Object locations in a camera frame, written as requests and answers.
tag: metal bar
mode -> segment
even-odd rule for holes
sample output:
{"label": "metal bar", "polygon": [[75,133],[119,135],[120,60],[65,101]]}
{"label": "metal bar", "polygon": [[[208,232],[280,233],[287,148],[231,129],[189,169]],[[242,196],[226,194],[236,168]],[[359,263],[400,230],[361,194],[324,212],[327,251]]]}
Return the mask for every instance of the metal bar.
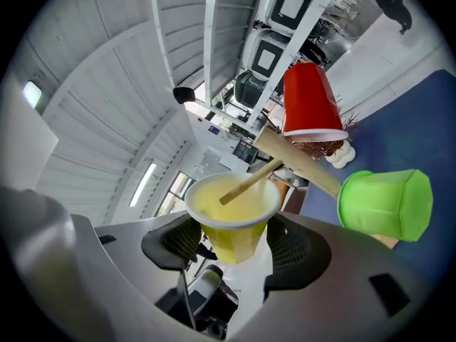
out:
{"label": "metal bar", "polygon": [[214,30],[216,19],[216,6],[218,0],[206,0],[204,12],[204,84],[206,90],[206,104],[211,106],[211,62],[214,42]]}
{"label": "metal bar", "polygon": [[219,29],[218,31],[215,31],[215,33],[220,34],[220,33],[226,33],[228,31],[237,31],[237,30],[247,29],[247,28],[249,28],[249,26],[230,26],[228,28]]}
{"label": "metal bar", "polygon": [[173,67],[172,69],[175,70],[177,68],[179,68],[180,66],[182,66],[184,63],[187,63],[188,61],[190,61],[191,59],[195,58],[195,57],[198,57],[198,56],[201,56],[203,54],[203,52],[198,52],[198,53],[195,53],[193,56],[187,58],[185,61],[179,63],[177,66]]}
{"label": "metal bar", "polygon": [[168,11],[168,10],[173,10],[173,9],[180,9],[180,8],[188,8],[190,6],[204,6],[205,3],[192,3],[192,4],[186,4],[186,5],[172,5],[167,8],[162,9],[162,11]]}
{"label": "metal bar", "polygon": [[165,70],[168,78],[170,79],[171,88],[175,87],[174,78],[172,78],[172,71],[170,68],[170,62],[168,61],[168,55],[166,52],[165,42],[163,41],[163,32],[160,25],[160,7],[158,6],[158,0],[150,0],[152,6],[152,18],[155,25],[155,30],[157,31],[158,45],[160,46],[160,51],[162,52],[163,61],[165,63]]}
{"label": "metal bar", "polygon": [[238,4],[219,4],[217,5],[219,9],[243,9],[243,10],[253,10],[253,6],[247,5],[238,5]]}
{"label": "metal bar", "polygon": [[[254,24],[255,24],[255,18],[257,17],[257,12],[258,12],[258,7],[259,7],[259,0],[254,0],[254,10],[252,14],[250,14],[250,20],[249,20],[249,26],[247,27],[247,30],[244,33],[244,41],[247,40],[247,37],[249,36],[250,32],[252,31]],[[242,60],[239,61],[239,65],[237,66],[237,70],[235,72],[235,75],[238,72],[241,72],[242,69]]]}
{"label": "metal bar", "polygon": [[312,28],[320,19],[320,16],[330,1],[331,0],[312,0],[301,22],[299,23],[298,28],[294,32],[293,37],[282,53],[279,62],[277,62],[276,68],[269,77],[269,80],[261,93],[249,120],[247,121],[247,125],[252,126],[255,123],[256,118],[258,118],[261,110],[266,105],[266,102],[270,98],[271,94],[274,92],[275,87],[279,84],[279,81],[284,76],[294,57],[299,52],[300,47],[309,36]]}

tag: white figurine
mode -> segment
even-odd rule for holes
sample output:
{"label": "white figurine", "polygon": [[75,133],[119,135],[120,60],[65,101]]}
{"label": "white figurine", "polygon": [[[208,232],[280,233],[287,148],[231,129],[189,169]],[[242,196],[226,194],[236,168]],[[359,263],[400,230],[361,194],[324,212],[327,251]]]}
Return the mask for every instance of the white figurine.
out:
{"label": "white figurine", "polygon": [[326,160],[333,164],[337,169],[344,168],[347,163],[353,161],[356,151],[351,147],[349,141],[344,140],[342,147],[336,150],[331,156],[326,156]]}

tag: blue tablecloth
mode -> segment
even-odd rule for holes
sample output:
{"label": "blue tablecloth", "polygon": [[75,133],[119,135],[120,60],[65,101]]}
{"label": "blue tablecloth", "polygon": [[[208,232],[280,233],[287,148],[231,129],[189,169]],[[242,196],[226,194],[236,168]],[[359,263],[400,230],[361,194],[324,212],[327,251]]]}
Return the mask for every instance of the blue tablecloth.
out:
{"label": "blue tablecloth", "polygon": [[[451,265],[456,243],[456,78],[436,71],[359,122],[351,135],[356,158],[341,170],[320,163],[341,182],[359,170],[419,169],[429,176],[434,205],[417,242],[393,252],[436,284]],[[311,184],[301,214],[340,225],[336,201]]]}

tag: black mesh pad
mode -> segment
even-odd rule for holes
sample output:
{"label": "black mesh pad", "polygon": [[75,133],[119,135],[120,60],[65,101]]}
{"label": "black mesh pad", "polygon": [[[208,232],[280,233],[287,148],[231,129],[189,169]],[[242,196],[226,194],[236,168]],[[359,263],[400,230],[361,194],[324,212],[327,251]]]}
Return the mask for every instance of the black mesh pad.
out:
{"label": "black mesh pad", "polygon": [[264,281],[264,298],[271,290],[302,289],[324,273],[331,248],[320,234],[280,214],[268,221],[267,242],[273,274]]}
{"label": "black mesh pad", "polygon": [[148,232],[141,249],[161,269],[182,270],[196,254],[200,240],[200,224],[186,214]]}

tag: fluorescent light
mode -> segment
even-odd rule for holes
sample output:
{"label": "fluorescent light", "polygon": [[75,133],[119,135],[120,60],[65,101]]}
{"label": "fluorescent light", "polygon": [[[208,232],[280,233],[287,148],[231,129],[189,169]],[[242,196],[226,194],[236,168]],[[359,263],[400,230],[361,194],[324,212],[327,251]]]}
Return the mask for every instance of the fluorescent light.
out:
{"label": "fluorescent light", "polygon": [[144,186],[147,184],[147,181],[149,180],[149,177],[151,176],[152,172],[154,172],[154,169],[157,167],[155,163],[151,163],[149,168],[144,174],[144,177],[141,179],[140,184],[138,185],[138,188],[135,191],[135,194],[133,195],[133,198],[131,199],[130,206],[134,207],[136,205],[136,202],[140,198],[141,192],[144,190]]}
{"label": "fluorescent light", "polygon": [[34,83],[32,83],[31,81],[29,81],[24,86],[24,89],[22,90],[22,93],[26,97],[26,99],[27,99],[28,103],[30,104],[30,106],[32,108],[35,108],[38,100],[40,100],[40,97],[41,97],[40,88],[37,85],[35,85]]}

